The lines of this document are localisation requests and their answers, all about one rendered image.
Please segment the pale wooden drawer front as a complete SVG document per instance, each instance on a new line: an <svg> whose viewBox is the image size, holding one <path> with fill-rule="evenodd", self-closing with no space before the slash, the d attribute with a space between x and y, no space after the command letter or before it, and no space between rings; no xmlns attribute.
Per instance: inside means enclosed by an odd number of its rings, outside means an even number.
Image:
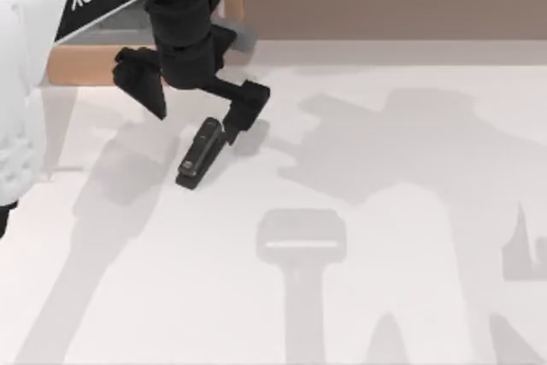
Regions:
<svg viewBox="0 0 547 365"><path fill-rule="evenodd" d="M49 56L45 77L51 85L112 86L115 56L122 44L57 45Z"/></svg>

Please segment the black stapler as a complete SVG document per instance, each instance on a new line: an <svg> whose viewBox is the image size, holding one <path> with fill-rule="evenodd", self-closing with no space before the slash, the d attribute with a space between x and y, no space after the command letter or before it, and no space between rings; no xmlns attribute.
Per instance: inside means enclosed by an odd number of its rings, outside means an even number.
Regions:
<svg viewBox="0 0 547 365"><path fill-rule="evenodd" d="M197 188L225 143L221 122L213 117L206 118L178 167L176 184L189 190Z"/></svg>

